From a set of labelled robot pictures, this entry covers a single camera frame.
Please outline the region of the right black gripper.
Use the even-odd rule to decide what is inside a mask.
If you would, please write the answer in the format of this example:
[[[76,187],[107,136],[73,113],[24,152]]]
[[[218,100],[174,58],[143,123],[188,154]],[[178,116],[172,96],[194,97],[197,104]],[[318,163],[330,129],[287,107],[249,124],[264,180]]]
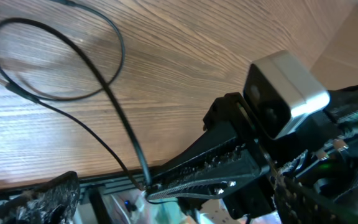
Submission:
[[[247,120],[241,94],[228,93],[214,101],[204,118],[206,131],[221,121],[230,121],[237,130],[244,127],[254,137],[250,153],[262,154],[269,166],[266,174],[223,197],[231,206],[231,215],[256,216],[277,210],[273,196],[279,175],[356,213],[358,85],[336,90],[333,95],[333,105],[312,114],[294,133],[277,140],[265,137],[258,125]]]

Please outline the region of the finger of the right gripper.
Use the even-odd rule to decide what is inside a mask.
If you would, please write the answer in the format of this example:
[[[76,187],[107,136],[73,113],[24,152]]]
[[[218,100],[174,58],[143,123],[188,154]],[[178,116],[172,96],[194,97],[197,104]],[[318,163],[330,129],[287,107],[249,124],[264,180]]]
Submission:
[[[183,166],[178,172],[163,174],[147,192],[147,200],[186,197],[223,198],[252,183],[269,171],[260,153],[235,150],[208,158],[199,166]]]
[[[237,130],[230,121],[218,122],[162,165],[153,183],[159,187],[245,185],[254,179],[254,159],[249,151],[253,145],[254,137],[244,127]]]

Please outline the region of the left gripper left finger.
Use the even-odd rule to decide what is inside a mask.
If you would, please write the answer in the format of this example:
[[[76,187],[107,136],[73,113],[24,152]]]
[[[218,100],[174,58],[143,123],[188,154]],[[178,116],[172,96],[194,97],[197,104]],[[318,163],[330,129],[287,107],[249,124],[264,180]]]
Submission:
[[[73,223],[79,198],[77,173],[69,171],[0,205],[0,224]]]

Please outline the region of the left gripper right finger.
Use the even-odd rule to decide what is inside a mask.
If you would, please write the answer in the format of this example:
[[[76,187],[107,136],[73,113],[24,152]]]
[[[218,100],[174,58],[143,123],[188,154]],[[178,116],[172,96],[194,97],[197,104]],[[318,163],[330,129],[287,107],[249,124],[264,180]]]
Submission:
[[[277,176],[274,191],[273,202],[282,223],[358,223],[358,215],[355,212],[316,194],[288,177]]]

